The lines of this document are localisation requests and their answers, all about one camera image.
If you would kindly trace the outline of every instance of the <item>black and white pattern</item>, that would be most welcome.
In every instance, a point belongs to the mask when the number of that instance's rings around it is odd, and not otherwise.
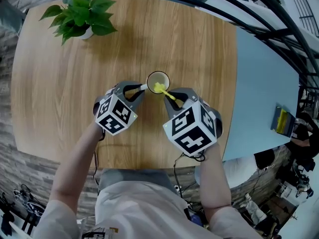
[[[117,100],[113,108],[113,114],[119,117],[119,119],[125,124],[128,124],[131,116],[131,110],[120,100]]]
[[[124,126],[119,123],[115,118],[111,115],[107,115],[104,119],[102,119],[99,124],[106,128],[107,131],[111,133],[116,133],[124,128]]]
[[[200,106],[200,115],[201,115],[201,122],[207,127],[207,129],[215,136],[215,127],[214,127],[214,120],[208,114],[208,112],[204,109],[203,106]]]
[[[111,97],[106,99],[101,105],[100,105],[100,109],[99,109],[99,114],[97,117],[100,117],[102,114],[104,114],[109,106],[110,106],[110,102],[111,102]]]
[[[194,127],[182,136],[175,139],[178,145],[188,153],[197,152],[199,149],[211,143],[207,135],[198,127]]]
[[[195,122],[192,108],[187,109],[172,120],[171,135],[175,135]]]

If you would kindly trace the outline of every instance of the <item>yellow object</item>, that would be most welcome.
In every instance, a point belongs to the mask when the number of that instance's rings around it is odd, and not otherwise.
[[[169,96],[171,99],[173,99],[175,101],[176,98],[173,97],[171,94],[167,93],[164,89],[165,89],[165,85],[164,84],[160,84],[158,82],[155,83],[155,86],[154,86],[154,91],[155,92],[158,92],[158,93],[162,92],[162,93],[164,93],[165,95]]]

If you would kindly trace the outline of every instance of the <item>cup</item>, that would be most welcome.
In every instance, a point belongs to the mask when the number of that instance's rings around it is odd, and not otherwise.
[[[140,90],[149,89],[155,94],[161,94],[162,92],[156,92],[154,90],[154,86],[156,82],[160,84],[164,84],[165,91],[169,88],[169,77],[167,76],[167,74],[162,71],[155,71],[148,76],[146,80],[146,84],[140,86]]]

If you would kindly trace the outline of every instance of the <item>wooden table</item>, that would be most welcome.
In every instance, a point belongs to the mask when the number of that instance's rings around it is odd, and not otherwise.
[[[170,89],[191,87],[222,115],[223,155],[236,88],[236,28],[194,8],[167,0],[115,0],[109,10],[118,30],[88,40],[61,37],[38,21],[46,8],[32,8],[17,45],[11,83],[13,131],[18,150],[62,161],[92,121],[92,106],[122,80],[141,83],[156,70]],[[97,148],[100,167],[169,168],[180,151],[167,139],[163,95],[147,92],[138,119],[107,135]],[[198,164],[183,158],[178,166]]]

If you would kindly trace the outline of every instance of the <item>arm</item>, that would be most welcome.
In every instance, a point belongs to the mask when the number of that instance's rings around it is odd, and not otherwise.
[[[200,164],[200,199],[208,222],[221,208],[231,206],[231,193],[220,158],[219,144],[205,152]]]
[[[101,135],[102,129],[93,121],[75,144],[68,159],[57,169],[49,201],[59,200],[76,214],[78,199]]]
[[[309,147],[310,146],[310,142],[309,142],[309,139],[307,140],[304,140],[304,141],[301,141],[301,140],[298,140],[298,139],[294,139],[294,138],[291,138],[291,141],[300,146],[300,147]]]

